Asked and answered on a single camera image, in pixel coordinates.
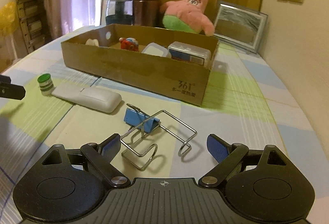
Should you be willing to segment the cream wooden chair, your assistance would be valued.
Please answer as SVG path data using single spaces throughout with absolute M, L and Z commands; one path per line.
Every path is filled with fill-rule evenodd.
M 102 0 L 101 1 L 101 12 L 100 12 L 100 25 L 106 25 L 106 13 L 107 13 L 107 1 L 108 0 Z

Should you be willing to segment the blue binder clip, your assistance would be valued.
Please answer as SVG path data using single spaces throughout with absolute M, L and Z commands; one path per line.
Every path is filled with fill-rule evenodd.
M 158 118 L 151 118 L 144 111 L 131 104 L 127 104 L 124 122 L 131 127 L 139 126 L 138 129 L 144 130 L 146 133 L 152 132 L 160 124 L 160 120 Z

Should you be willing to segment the wooden folding rack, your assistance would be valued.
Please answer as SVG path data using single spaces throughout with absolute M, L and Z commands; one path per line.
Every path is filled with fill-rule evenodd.
M 52 40 L 44 0 L 16 0 L 16 5 L 26 50 L 32 53 Z

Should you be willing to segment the silver picture frame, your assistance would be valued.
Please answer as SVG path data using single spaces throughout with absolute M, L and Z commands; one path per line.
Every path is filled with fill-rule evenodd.
M 219 1 L 214 36 L 256 54 L 263 40 L 268 15 L 233 3 Z

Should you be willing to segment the cardboard carton on floor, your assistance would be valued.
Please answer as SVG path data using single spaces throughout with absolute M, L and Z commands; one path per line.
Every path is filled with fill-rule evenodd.
M 1 73 L 8 69 L 16 59 L 16 50 L 12 35 L 1 36 L 0 48 L 0 71 Z

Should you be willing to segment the Doraemon red keychain toy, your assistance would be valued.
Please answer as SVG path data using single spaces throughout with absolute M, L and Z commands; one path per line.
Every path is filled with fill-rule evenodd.
M 119 42 L 121 49 L 139 52 L 139 43 L 135 38 L 120 38 Z

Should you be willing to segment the green white cap stack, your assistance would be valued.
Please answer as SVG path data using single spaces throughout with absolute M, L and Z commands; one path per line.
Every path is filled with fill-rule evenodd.
M 55 89 L 53 81 L 51 79 L 51 74 L 45 73 L 37 78 L 37 82 L 40 87 L 41 94 L 44 96 L 51 95 L 52 91 Z

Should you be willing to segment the white remote control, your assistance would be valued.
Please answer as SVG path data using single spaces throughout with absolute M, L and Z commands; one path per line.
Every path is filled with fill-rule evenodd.
M 61 84 L 52 91 L 54 97 L 104 113 L 112 113 L 122 101 L 120 94 L 109 89 Z

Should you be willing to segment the brown cardboard box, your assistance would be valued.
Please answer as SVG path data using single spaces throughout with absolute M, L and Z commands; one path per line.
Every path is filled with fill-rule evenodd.
M 214 58 L 218 40 L 213 37 L 138 25 L 111 24 L 87 31 L 61 43 L 64 63 L 81 72 L 101 76 L 196 106 L 202 104 L 210 69 L 187 61 L 143 54 L 120 48 L 119 38 L 135 38 L 139 48 L 149 43 L 169 46 L 181 42 L 211 51 Z M 99 46 L 86 45 L 98 39 Z

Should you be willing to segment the clear plastic box with label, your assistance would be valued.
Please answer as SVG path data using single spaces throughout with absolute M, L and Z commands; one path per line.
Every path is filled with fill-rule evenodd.
M 211 60 L 211 51 L 198 46 L 173 42 L 168 46 L 172 59 L 188 61 L 208 68 Z

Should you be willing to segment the white square lidded container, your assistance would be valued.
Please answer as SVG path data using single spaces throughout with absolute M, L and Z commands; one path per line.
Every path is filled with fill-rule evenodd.
M 143 50 L 143 54 L 158 56 L 158 57 L 167 57 L 171 58 L 171 53 L 166 47 L 163 47 L 157 43 L 149 43 Z

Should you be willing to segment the brown thermos bottle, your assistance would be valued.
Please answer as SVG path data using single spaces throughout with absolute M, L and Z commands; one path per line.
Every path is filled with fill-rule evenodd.
M 155 27 L 159 9 L 160 0 L 133 0 L 134 25 Z

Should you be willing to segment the metal wire holder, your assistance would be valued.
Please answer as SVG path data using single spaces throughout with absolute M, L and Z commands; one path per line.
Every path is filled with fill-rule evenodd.
M 120 142 L 124 147 L 121 156 L 139 171 L 146 170 L 152 161 L 158 157 L 159 144 L 164 142 L 165 139 L 163 137 L 165 135 L 168 135 L 169 139 L 175 139 L 180 143 L 178 149 L 178 156 L 180 157 L 185 156 L 191 151 L 191 141 L 197 136 L 197 130 L 167 110 L 162 109 L 149 116 L 151 118 L 158 118 L 159 120 L 161 116 L 165 116 L 165 120 L 181 125 L 190 132 L 190 135 L 185 138 L 182 137 L 171 127 L 166 127 L 161 120 L 159 126 L 150 133 L 139 130 L 139 126 L 131 127 L 127 124 L 129 126 L 128 131 L 120 137 Z

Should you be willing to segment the yellow plastic bag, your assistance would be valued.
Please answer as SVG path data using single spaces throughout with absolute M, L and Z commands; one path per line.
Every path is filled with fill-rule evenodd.
M 1 36 L 13 34 L 19 27 L 16 3 L 11 1 L 0 9 L 0 33 Z

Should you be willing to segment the pink Patrick star plush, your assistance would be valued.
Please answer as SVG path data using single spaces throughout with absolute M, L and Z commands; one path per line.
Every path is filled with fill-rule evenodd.
M 208 0 L 168 1 L 161 5 L 162 24 L 166 29 L 213 36 L 215 27 L 204 14 Z

